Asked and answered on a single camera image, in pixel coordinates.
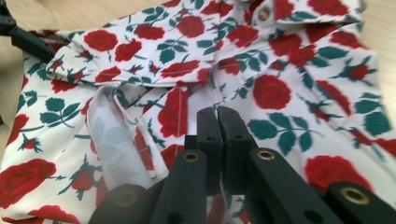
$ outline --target garment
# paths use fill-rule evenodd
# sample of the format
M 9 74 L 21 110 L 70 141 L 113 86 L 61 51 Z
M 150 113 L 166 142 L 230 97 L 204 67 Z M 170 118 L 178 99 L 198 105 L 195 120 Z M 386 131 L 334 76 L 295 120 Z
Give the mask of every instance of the garment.
M 37 32 L 0 172 L 3 220 L 87 223 L 109 189 L 165 178 L 196 112 L 238 111 L 310 185 L 396 207 L 396 139 L 360 42 L 359 0 L 173 0 L 78 32 Z M 247 223 L 243 197 L 223 222 Z

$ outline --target black object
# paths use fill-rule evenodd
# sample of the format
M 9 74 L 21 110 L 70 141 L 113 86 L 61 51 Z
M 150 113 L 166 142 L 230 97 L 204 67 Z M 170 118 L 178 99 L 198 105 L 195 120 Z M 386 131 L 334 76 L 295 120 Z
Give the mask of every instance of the black object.
M 165 180 L 111 190 L 90 223 L 204 224 L 205 196 L 219 193 L 220 182 L 225 193 L 246 196 L 252 224 L 396 223 L 396 211 L 362 186 L 339 182 L 324 193 L 306 185 L 279 153 L 257 147 L 235 110 L 203 109 L 197 123 Z M 129 207 L 114 203 L 128 188 L 139 197 Z
M 48 63 L 55 55 L 51 45 L 18 27 L 5 0 L 0 0 L 0 35 L 10 36 L 13 46 L 36 56 L 44 63 Z

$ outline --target cloth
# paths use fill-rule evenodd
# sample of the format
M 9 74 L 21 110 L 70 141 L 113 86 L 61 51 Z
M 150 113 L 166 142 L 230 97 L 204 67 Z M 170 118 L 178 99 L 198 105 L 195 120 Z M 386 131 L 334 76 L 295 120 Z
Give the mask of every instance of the cloth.
M 361 28 L 359 0 L 173 0 L 37 32 L 59 50 L 25 58 L 3 220 L 87 223 L 109 189 L 165 178 L 196 112 L 220 105 L 311 186 L 347 180 L 396 207 L 396 135 Z M 247 223 L 242 202 L 226 197 L 221 222 Z

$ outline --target floral shirt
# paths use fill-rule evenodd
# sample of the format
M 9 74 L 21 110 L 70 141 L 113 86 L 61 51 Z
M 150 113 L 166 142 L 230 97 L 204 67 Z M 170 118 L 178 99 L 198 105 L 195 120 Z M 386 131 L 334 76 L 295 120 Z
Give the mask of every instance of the floral shirt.
M 110 189 L 164 179 L 197 111 L 220 105 L 311 186 L 347 180 L 396 207 L 396 135 L 361 27 L 359 0 L 173 0 L 35 33 L 57 53 L 24 61 L 3 220 L 87 223 Z M 243 196 L 225 201 L 217 223 L 248 223 Z

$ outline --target table surface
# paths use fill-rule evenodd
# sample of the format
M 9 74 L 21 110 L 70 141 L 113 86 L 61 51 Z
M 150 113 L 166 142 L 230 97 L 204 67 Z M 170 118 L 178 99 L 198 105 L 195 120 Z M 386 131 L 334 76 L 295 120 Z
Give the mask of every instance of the table surface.
M 108 21 L 166 0 L 8 0 L 8 9 L 25 30 L 98 28 Z M 393 127 L 396 125 L 395 0 L 365 0 L 363 43 L 379 53 L 378 79 Z M 12 129 L 23 78 L 21 51 L 0 37 L 0 158 Z

